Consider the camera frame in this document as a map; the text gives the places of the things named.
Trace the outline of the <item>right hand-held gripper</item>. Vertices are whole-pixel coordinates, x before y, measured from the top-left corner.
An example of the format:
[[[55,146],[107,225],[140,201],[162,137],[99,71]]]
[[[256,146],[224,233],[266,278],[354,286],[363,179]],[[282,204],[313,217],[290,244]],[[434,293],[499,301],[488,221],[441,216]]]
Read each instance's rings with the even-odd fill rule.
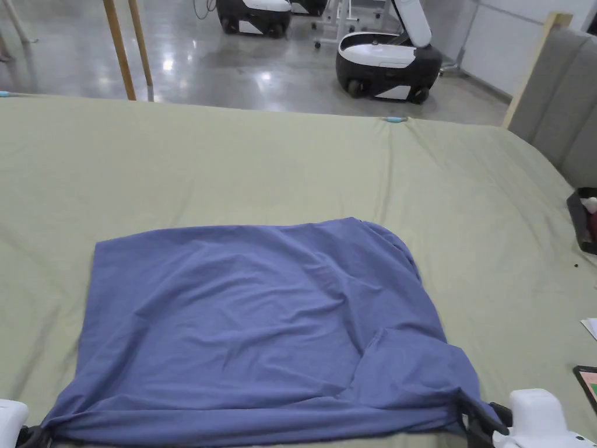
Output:
[[[459,424],[467,439],[492,439],[493,447],[596,447],[596,443],[568,429],[563,407],[552,393],[540,389],[515,390],[511,409],[490,402],[495,417],[482,407],[459,405]]]

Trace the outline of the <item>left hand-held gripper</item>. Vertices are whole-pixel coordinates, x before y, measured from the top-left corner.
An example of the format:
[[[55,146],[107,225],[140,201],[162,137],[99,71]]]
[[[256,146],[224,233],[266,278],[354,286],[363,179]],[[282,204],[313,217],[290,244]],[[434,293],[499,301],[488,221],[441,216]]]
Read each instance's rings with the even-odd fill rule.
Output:
[[[41,426],[24,426],[29,416],[25,403],[1,399],[1,447],[16,447],[20,433],[20,448],[48,448],[52,437]]]

